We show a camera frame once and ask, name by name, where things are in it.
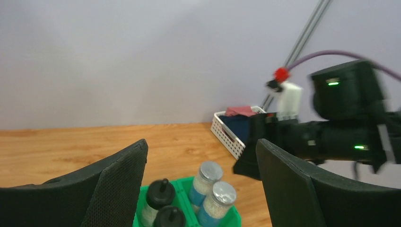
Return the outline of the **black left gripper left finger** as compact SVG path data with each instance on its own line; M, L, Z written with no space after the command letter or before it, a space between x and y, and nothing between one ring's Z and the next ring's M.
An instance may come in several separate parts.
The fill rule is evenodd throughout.
M0 190L3 227L131 227L147 162L141 139L43 184Z

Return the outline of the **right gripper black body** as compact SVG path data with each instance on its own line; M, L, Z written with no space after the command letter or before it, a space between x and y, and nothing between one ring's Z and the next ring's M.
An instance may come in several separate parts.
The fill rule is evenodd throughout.
M381 142L377 127L367 119L311 121L266 118L266 139L288 153L315 163L325 160L381 163Z

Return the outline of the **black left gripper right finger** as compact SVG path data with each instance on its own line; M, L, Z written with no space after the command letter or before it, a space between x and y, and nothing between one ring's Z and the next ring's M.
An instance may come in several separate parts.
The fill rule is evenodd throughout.
M352 180L293 156L268 140L256 156L275 227L398 227L401 192Z

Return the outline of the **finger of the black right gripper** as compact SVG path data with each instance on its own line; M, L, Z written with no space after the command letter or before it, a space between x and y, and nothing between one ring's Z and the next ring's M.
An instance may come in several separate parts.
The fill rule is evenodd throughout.
M258 140L267 138L266 118L267 113L258 113L249 118L249 136L245 148L233 166L233 173L261 180L256 156Z

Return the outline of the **black-spout seasoning jar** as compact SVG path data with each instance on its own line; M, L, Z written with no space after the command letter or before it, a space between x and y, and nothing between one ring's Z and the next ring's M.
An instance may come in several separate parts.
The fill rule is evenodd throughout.
M143 226L153 226L158 211L165 206L171 205L175 195L175 188L167 178L152 182L146 191L146 202L140 216Z
M177 206L165 206L161 208L153 222L153 227L185 227L186 217Z

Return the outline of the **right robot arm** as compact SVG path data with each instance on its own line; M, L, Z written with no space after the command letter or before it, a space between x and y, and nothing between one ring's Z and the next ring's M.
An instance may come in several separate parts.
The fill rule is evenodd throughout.
M372 62L356 60L312 73L312 103L321 121L258 113L233 173L260 180L256 144L266 139L315 165L327 160L370 165L401 162L401 113L388 112Z

